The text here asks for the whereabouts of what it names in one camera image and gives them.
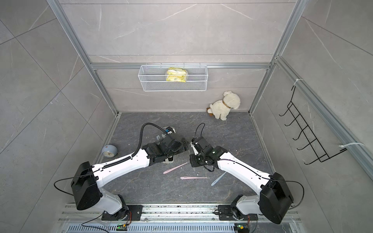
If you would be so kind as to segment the cream toothbrush holder organizer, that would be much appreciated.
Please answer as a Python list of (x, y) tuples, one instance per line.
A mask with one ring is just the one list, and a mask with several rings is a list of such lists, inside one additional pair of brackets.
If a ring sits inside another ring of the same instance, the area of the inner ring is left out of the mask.
[[(162, 134), (160, 136), (157, 136), (156, 139), (157, 140), (161, 140), (161, 139), (163, 139), (165, 137), (166, 137), (166, 134)], [(164, 164), (172, 164), (173, 162), (174, 162), (174, 157), (171, 156), (171, 157), (166, 158), (162, 163), (164, 163)]]

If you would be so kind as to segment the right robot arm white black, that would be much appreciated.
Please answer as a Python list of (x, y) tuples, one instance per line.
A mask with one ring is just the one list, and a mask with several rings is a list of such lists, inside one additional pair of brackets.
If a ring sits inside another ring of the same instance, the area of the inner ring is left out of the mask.
[(243, 220), (247, 215), (263, 215), (272, 223), (282, 222), (294, 201), (282, 175), (259, 171), (228, 150), (220, 146), (213, 148), (202, 136), (191, 141), (191, 148), (190, 162), (193, 167), (213, 166), (233, 175), (255, 192), (253, 196), (237, 196), (230, 205), (230, 216)]

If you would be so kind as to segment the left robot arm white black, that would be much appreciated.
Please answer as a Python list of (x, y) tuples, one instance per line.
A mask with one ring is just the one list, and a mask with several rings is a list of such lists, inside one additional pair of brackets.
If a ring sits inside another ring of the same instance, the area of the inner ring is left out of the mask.
[(126, 155), (111, 162), (91, 165), (82, 163), (71, 182), (71, 188), (79, 211), (97, 208), (115, 215), (128, 208), (121, 195), (114, 195), (104, 189), (112, 180), (134, 170), (162, 163), (169, 157), (188, 151), (188, 142), (175, 133), (140, 148), (136, 155)]

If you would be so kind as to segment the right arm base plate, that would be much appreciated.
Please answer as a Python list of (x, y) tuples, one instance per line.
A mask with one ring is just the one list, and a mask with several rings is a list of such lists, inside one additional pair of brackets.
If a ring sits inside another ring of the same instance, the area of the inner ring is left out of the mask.
[(219, 216), (220, 221), (244, 221), (244, 220), (258, 220), (257, 214), (242, 214), (237, 208), (232, 208), (230, 205), (218, 205), (214, 211), (215, 215)]

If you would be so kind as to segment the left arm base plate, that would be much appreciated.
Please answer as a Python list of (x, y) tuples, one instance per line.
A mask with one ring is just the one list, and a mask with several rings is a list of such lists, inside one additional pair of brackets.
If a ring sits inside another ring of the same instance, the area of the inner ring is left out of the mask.
[(142, 214), (143, 206), (142, 205), (128, 205), (117, 213), (110, 215), (107, 212), (103, 213), (101, 220), (103, 221), (125, 221), (125, 220), (132, 220), (132, 221), (140, 221), (141, 214)]

